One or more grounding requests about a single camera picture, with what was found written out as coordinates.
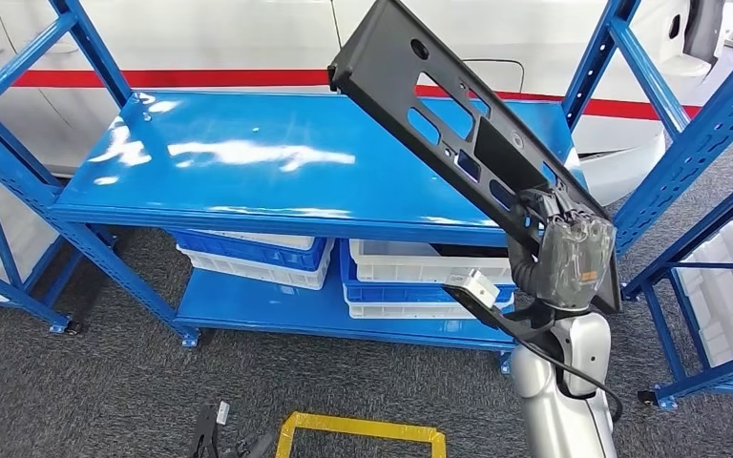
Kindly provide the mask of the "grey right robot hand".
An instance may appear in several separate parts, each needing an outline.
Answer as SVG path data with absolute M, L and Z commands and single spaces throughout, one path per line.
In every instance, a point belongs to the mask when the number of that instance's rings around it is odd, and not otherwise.
M 614 225 L 558 188 L 525 190 L 516 209 L 540 244 L 510 250 L 515 284 L 551 308 L 587 309 L 609 271 Z

